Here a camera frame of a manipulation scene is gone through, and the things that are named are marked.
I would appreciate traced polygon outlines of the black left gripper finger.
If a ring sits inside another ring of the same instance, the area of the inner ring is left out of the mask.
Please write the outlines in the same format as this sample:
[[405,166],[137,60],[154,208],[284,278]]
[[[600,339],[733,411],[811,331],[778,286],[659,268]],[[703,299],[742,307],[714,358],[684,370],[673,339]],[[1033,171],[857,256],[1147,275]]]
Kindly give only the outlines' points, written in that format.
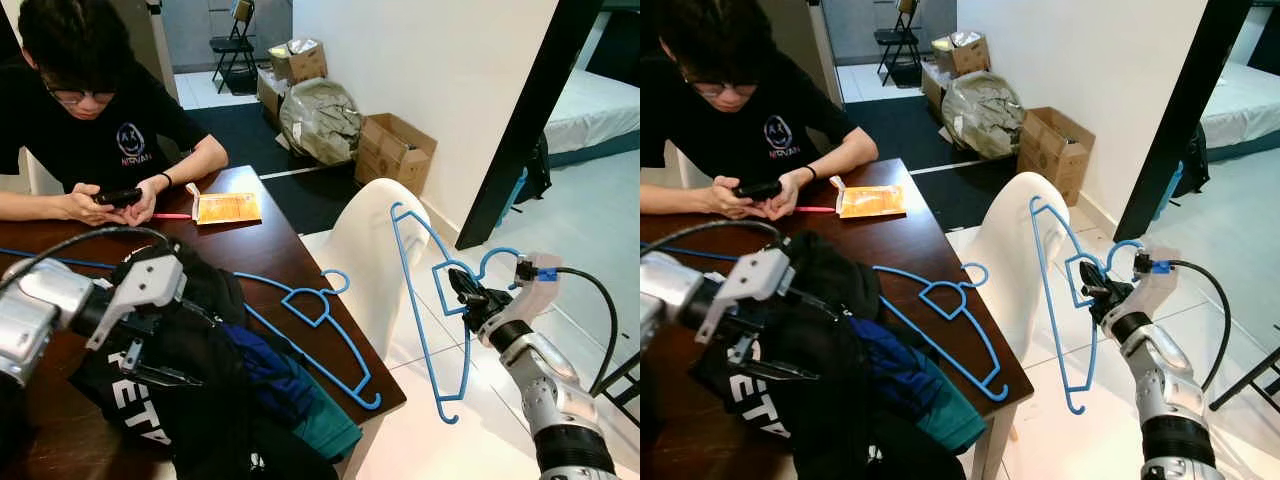
[[205,381],[168,366],[147,365],[142,360],[142,346],[128,348],[128,374],[136,380],[165,388],[200,388]]
[[791,364],[764,358],[758,335],[742,335],[739,339],[739,371],[764,380],[791,381],[815,380],[817,375]]

